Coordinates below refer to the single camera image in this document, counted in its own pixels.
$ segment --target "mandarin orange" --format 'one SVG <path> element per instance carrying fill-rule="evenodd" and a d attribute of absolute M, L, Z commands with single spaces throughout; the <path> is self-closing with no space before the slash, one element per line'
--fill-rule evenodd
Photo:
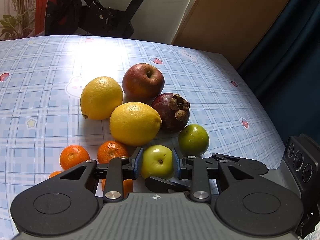
<path fill-rule="evenodd" d="M 102 180 L 102 190 L 104 190 L 104 186 L 106 184 L 106 179 Z M 126 179 L 123 181 L 123 193 L 124 197 L 127 196 L 128 193 L 133 192 L 133 181 L 132 179 Z"/>
<path fill-rule="evenodd" d="M 62 172 L 62 171 L 54 171 L 53 173 L 51 173 L 51 174 L 49 175 L 49 178 L 48 178 L 48 179 L 52 178 L 53 176 L 56 176 L 56 175 L 60 174 L 61 172 Z"/>
<path fill-rule="evenodd" d="M 89 159 L 90 156 L 88 152 L 82 146 L 70 145 L 62 150 L 60 155 L 60 165 L 64 170 L 67 170 Z"/>
<path fill-rule="evenodd" d="M 99 163 L 109 163 L 113 158 L 126 156 L 129 157 L 125 146 L 117 141 L 107 141 L 102 144 L 97 153 Z"/>

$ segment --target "lemon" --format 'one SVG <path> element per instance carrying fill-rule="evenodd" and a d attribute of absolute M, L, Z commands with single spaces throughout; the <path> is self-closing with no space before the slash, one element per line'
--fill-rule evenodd
<path fill-rule="evenodd" d="M 121 105 L 122 100 L 122 89 L 113 78 L 98 77 L 91 80 L 82 91 L 81 112 L 84 118 L 106 119 L 117 106 Z"/>
<path fill-rule="evenodd" d="M 129 102 L 118 106 L 110 117 L 113 138 L 130 146 L 142 146 L 158 133 L 161 118 L 151 106 Z"/>

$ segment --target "dark blue curtain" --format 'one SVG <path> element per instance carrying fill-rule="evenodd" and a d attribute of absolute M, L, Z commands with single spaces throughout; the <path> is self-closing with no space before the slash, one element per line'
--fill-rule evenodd
<path fill-rule="evenodd" d="M 238 68 L 282 140 L 320 143 L 320 0 L 290 0 Z"/>

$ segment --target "curtain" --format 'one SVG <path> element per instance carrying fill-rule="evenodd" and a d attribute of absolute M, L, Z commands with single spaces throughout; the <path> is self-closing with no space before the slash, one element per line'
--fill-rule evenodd
<path fill-rule="evenodd" d="M 284 143 L 320 143 L 320 0 L 290 0 L 237 71 Z"/>
<path fill-rule="evenodd" d="M 0 0 L 0 40 L 38 35 L 44 30 L 47 0 Z"/>

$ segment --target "red apple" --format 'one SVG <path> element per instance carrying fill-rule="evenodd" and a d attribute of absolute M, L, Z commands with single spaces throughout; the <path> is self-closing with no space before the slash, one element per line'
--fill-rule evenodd
<path fill-rule="evenodd" d="M 159 95 L 164 87 L 160 70 L 146 63 L 133 65 L 122 79 L 126 96 L 135 101 L 147 101 Z"/>

